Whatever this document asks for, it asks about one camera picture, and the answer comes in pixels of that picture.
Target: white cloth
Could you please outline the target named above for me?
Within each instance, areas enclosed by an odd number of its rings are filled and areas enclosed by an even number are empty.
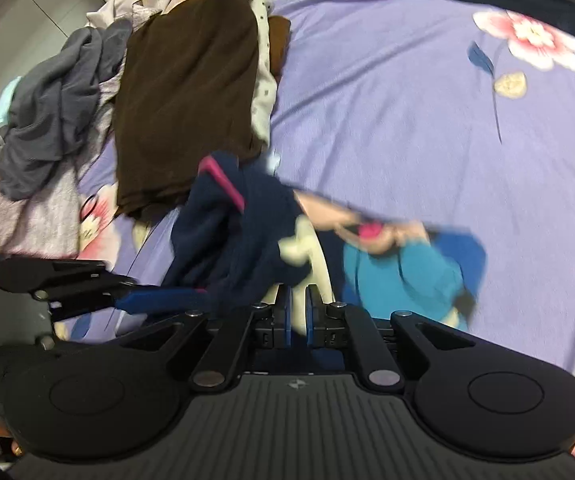
[[[269,24],[272,0],[250,0],[258,25],[258,69],[251,99],[251,127],[254,134],[269,146],[269,118],[276,102],[276,80],[269,71]]]

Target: brown garment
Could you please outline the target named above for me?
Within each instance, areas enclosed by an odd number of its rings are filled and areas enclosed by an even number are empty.
[[[211,152],[260,153],[250,116],[257,67],[250,0],[186,0],[131,36],[113,117],[120,212],[184,202]]]
[[[279,83],[285,62],[285,52],[289,44],[289,28],[292,23],[283,16],[270,16],[269,25],[269,71]]]

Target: gray garment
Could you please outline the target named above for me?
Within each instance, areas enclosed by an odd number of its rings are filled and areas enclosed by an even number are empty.
[[[105,30],[83,27],[61,52],[35,66],[18,83],[0,150],[0,190],[12,200],[42,189],[65,156],[86,142],[99,83],[118,73],[132,32],[129,20]]]

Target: purple bed sheet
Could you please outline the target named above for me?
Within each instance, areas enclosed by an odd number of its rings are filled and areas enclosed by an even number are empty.
[[[574,370],[575,40],[450,0],[274,1],[292,21],[276,175],[375,217],[470,230],[488,254],[471,332]],[[115,165],[111,142],[82,200],[111,196]],[[131,220],[105,225],[114,270],[160,283],[175,215],[140,250]],[[138,322],[108,310],[67,330],[100,341]]]

